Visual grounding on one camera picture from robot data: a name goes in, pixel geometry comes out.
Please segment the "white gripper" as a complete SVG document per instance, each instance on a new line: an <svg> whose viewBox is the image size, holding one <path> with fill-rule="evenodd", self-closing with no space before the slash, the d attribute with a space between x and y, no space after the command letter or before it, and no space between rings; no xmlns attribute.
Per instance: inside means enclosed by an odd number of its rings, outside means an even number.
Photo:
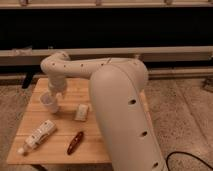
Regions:
<svg viewBox="0 0 213 171"><path fill-rule="evenodd" d="M63 95L67 90L67 81L65 77L50 77L48 82L48 88L50 93L48 94L48 98L53 101L55 97L53 95L57 95L58 98L63 99Z"/></svg>

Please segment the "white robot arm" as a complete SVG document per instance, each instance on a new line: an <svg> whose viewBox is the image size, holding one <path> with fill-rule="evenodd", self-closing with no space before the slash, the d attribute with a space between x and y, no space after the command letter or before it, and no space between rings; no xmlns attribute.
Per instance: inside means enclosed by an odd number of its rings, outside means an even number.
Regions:
<svg viewBox="0 0 213 171"><path fill-rule="evenodd" d="M56 52L42 60L41 69L53 96L66 92L68 77L89 81L90 102L114 171L168 171L141 100L148 82L142 61L71 60Z"/></svg>

